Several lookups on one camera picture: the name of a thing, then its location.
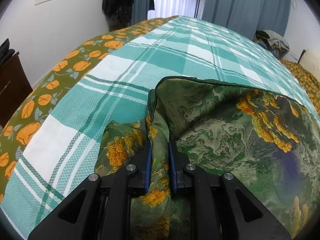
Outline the green landscape print padded jacket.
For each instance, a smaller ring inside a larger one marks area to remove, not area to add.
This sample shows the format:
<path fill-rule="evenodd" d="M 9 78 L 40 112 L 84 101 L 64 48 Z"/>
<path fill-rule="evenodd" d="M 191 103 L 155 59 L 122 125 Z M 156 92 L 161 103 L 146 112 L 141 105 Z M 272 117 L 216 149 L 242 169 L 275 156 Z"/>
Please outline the green landscape print padded jacket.
<path fill-rule="evenodd" d="M 151 184 L 131 203 L 134 239 L 188 239 L 190 206 L 172 198 L 168 142 L 206 172 L 233 173 L 296 236 L 319 208 L 319 125 L 283 95 L 215 81 L 166 78 L 146 118 L 110 122 L 95 172 L 113 174 L 149 139 Z"/>

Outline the pile of clothes by bed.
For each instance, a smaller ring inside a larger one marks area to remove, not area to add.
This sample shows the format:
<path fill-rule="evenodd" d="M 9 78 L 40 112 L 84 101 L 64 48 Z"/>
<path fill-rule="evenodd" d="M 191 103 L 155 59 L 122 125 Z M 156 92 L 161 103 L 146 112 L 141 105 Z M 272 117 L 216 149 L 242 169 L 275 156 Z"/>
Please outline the pile of clothes by bed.
<path fill-rule="evenodd" d="M 253 41 L 268 50 L 277 59 L 281 59 L 290 51 L 287 40 L 272 30 L 257 30 Z"/>

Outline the teal white plaid bed sheet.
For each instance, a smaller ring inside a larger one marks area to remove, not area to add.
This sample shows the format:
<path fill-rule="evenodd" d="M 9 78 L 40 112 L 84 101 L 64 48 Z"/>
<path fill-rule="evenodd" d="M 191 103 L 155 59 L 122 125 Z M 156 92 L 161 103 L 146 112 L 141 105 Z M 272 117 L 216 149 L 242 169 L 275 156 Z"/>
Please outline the teal white plaid bed sheet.
<path fill-rule="evenodd" d="M 88 41 L 1 135 L 1 239 L 317 239 L 308 87 L 195 18 Z"/>

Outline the orange floral green quilt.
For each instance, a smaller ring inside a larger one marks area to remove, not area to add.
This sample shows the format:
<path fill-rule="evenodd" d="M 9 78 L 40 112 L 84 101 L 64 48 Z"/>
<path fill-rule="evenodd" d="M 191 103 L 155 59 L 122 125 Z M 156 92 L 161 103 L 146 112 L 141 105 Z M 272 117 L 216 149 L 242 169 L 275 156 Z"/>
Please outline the orange floral green quilt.
<path fill-rule="evenodd" d="M 94 37 L 57 64 L 1 133 L 1 194 L 17 182 L 58 200 L 91 171 L 108 121 L 144 116 L 148 92 L 183 75 L 270 90 L 319 116 L 319 83 L 219 25 L 154 18 Z"/>

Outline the dark wooden dresser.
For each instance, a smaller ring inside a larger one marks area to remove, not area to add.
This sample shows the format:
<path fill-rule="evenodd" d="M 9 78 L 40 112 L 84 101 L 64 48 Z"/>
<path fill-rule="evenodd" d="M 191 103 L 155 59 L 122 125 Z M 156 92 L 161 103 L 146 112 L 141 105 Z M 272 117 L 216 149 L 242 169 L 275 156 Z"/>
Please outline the dark wooden dresser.
<path fill-rule="evenodd" d="M 19 52 L 16 52 L 1 66 L 0 118 L 2 128 L 32 91 L 22 68 Z"/>

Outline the cream bed headboard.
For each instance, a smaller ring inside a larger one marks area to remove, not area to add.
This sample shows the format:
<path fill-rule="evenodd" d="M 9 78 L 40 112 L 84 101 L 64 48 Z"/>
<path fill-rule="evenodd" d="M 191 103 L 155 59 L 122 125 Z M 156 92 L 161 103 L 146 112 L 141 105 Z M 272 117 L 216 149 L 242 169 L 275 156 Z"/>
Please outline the cream bed headboard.
<path fill-rule="evenodd" d="M 319 80 L 319 55 L 312 50 L 303 50 L 298 63 L 308 72 L 310 72 L 317 80 Z"/>

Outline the black item on dresser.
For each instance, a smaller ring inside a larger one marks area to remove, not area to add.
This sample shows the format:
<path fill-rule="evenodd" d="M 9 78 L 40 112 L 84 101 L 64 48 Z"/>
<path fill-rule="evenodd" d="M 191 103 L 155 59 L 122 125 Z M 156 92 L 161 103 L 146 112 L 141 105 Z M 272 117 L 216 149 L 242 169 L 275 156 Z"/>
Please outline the black item on dresser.
<path fill-rule="evenodd" d="M 14 55 L 15 50 L 10 49 L 10 42 L 9 39 L 7 38 L 0 46 L 0 66 L 5 64 L 8 59 Z"/>

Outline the blue curtain right panel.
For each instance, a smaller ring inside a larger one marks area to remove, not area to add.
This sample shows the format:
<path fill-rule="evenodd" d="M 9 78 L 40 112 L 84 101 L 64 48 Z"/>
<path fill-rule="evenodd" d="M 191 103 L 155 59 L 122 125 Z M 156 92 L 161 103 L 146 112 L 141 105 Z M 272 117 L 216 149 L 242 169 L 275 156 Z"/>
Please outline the blue curtain right panel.
<path fill-rule="evenodd" d="M 291 0 L 205 0 L 201 19 L 253 40 L 257 30 L 284 36 Z"/>

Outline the blue curtain panel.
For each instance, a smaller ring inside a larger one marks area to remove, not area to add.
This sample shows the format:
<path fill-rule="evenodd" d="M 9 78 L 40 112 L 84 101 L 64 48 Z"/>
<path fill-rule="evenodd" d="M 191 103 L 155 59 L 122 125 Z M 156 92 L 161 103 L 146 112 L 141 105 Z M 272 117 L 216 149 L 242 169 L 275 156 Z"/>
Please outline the blue curtain panel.
<path fill-rule="evenodd" d="M 147 20 L 149 3 L 150 0 L 134 0 L 132 6 L 131 25 Z"/>
<path fill-rule="evenodd" d="M 253 40 L 257 30 L 284 36 L 291 0 L 205 0 L 201 19 Z"/>

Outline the coats hanging on rack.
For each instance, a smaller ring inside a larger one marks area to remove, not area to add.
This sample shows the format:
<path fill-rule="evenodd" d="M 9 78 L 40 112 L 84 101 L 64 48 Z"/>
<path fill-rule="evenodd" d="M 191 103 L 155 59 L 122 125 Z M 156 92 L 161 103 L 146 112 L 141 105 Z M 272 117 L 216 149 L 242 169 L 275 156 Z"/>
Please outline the coats hanging on rack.
<path fill-rule="evenodd" d="M 129 26 L 134 0 L 103 0 L 102 11 L 107 19 L 109 31 Z"/>

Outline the blue curtain left panel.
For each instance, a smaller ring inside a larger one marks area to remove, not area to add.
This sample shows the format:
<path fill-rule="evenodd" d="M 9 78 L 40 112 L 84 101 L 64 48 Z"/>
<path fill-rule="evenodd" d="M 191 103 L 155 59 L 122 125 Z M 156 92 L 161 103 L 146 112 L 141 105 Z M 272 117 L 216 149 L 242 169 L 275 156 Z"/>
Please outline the blue curtain left panel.
<path fill-rule="evenodd" d="M 132 6 L 131 25 L 147 20 L 149 3 L 150 0 L 134 0 Z"/>

